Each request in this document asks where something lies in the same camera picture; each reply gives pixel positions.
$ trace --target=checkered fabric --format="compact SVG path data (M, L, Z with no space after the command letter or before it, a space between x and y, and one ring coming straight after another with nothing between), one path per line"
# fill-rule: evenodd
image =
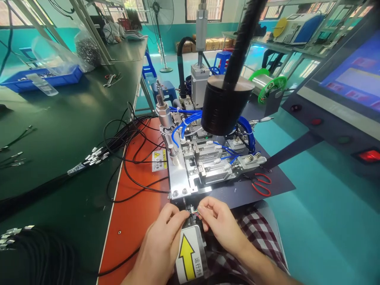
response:
M261 253L270 258L280 269L289 274L284 255L276 240L271 227L261 213L250 207L246 214L237 220L237 223L248 240ZM248 283L255 284L248 271L240 265L239 261L226 251L207 251L207 265L211 275L230 272L240 276Z

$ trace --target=blue plastic tray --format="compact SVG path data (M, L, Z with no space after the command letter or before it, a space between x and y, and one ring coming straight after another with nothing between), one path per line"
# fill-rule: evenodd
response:
M6 86L9 89L15 91L16 93L38 90L38 88L32 83L31 80L18 81L18 79L22 77L26 77L26 75L30 73L43 74L47 72L49 72L49 70L47 70L46 68L19 71L15 75L12 75L11 77L9 77L4 82L0 83L0 85ZM49 82L51 86L62 86L62 85L78 83L79 79L82 77L82 74L83 74L82 71L79 69L79 66L77 65L75 69L73 70L73 72L70 74L66 74L62 76L52 76L52 77L45 78L45 80Z

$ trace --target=black cylindrical light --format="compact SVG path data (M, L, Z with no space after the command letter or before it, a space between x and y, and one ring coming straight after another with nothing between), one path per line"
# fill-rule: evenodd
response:
M207 80L201 124L212 135L228 135L233 131L252 93L252 82L242 78L240 73L266 2L248 2L225 76L212 76Z
M225 75L214 75L207 80L203 103L203 129L213 135L230 134L253 90L253 83L240 77L234 90L224 90Z

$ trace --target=arrow sign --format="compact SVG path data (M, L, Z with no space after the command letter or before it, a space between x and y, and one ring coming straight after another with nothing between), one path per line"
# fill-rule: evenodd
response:
M186 236L183 235L179 257L183 260L183 267L188 281L195 278L193 258L191 256L194 252Z

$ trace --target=clear plastic container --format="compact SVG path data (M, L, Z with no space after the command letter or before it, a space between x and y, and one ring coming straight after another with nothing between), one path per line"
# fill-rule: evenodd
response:
M47 96L54 96L58 94L58 91L51 86L45 79L42 79L38 74L31 73L27 75L32 83L42 92L44 92Z

